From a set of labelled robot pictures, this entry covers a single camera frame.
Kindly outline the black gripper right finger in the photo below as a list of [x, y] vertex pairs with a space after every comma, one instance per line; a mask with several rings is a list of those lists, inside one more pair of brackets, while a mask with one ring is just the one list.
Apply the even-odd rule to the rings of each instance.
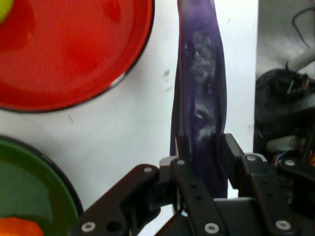
[[254, 203], [265, 236], [315, 234], [315, 168], [296, 158], [272, 165], [245, 154], [231, 134], [220, 137], [221, 162], [239, 197]]

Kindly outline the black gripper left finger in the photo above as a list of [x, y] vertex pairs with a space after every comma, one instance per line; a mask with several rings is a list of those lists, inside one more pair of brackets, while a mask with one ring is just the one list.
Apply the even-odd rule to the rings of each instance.
[[203, 180], [195, 173], [185, 137], [176, 139], [176, 156], [156, 167], [129, 171], [70, 227], [72, 236], [137, 236], [172, 205], [175, 213], [161, 236], [226, 236], [228, 227]]

